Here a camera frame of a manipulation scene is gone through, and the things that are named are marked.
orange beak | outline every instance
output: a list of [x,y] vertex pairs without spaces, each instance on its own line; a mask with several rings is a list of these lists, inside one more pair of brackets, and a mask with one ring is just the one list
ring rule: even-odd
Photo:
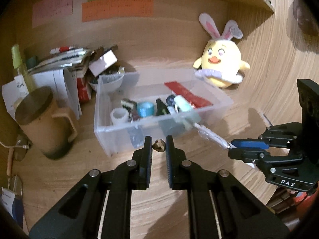
[[218,59],[216,56],[213,56],[213,57],[209,58],[208,61],[209,61],[211,64],[218,64],[218,63],[221,62],[221,60]]

mug handle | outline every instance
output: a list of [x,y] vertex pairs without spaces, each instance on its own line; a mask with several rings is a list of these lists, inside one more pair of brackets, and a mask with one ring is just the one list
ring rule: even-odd
[[75,117],[73,110],[70,108],[57,109],[53,114],[53,118],[67,118],[72,126],[73,132],[68,137],[68,142],[72,142],[78,135],[79,123]]

bottle label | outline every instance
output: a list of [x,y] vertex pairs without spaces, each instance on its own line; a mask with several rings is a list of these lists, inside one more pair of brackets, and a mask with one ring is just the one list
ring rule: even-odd
[[17,75],[14,77],[15,82],[17,83],[17,88],[20,92],[20,96],[23,99],[29,94],[26,82],[24,81],[23,75]]

metal screw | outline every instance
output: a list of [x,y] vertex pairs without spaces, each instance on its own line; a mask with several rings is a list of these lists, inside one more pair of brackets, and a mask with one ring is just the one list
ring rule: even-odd
[[220,176],[221,177],[228,177],[229,172],[227,170],[220,170]]
[[128,160],[128,161],[126,162],[126,164],[127,164],[129,167],[132,167],[132,166],[134,166],[134,165],[136,164],[136,161],[135,161],[135,160]]
[[182,166],[184,166],[184,167],[189,167],[189,166],[192,165],[192,162],[189,161],[189,160],[184,160],[184,161],[181,162],[181,164],[182,164]]
[[97,169],[91,170],[91,171],[89,172],[89,175],[90,175],[91,177],[96,177],[96,176],[98,176],[98,170],[97,170]]

yellow bottle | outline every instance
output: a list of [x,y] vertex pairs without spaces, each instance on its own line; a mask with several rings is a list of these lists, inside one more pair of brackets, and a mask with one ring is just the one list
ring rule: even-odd
[[28,73],[26,64],[22,62],[19,45],[15,44],[11,48],[12,53],[12,63],[15,72],[17,75],[14,77],[14,80],[17,83],[17,88],[20,92],[20,97],[23,99],[30,92],[36,89],[34,80],[32,76]]

